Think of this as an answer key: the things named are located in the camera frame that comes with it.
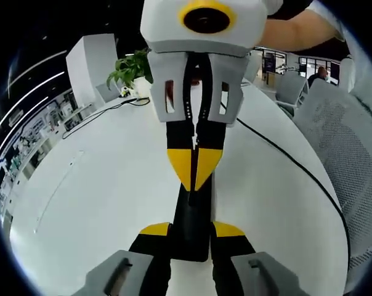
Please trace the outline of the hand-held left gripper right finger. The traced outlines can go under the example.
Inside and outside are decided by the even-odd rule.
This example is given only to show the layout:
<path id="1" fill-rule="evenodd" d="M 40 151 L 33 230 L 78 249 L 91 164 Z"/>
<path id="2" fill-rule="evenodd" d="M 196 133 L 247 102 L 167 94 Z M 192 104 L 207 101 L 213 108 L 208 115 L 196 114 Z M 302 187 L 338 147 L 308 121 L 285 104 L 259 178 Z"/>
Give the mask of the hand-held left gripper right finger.
<path id="1" fill-rule="evenodd" d="M 298 276 L 266 252 L 256 252 L 242 230 L 213 222 L 212 277 L 217 295 L 307 295 Z"/>

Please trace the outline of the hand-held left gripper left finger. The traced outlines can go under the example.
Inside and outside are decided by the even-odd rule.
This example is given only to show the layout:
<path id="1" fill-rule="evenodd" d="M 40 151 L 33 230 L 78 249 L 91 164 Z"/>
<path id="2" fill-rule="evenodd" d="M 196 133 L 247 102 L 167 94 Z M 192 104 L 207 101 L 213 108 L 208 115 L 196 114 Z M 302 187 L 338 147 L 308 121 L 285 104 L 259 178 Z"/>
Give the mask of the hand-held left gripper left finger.
<path id="1" fill-rule="evenodd" d="M 166 295 L 171 278 L 171 223 L 141 230 L 128 250 L 91 269 L 75 295 Z"/>

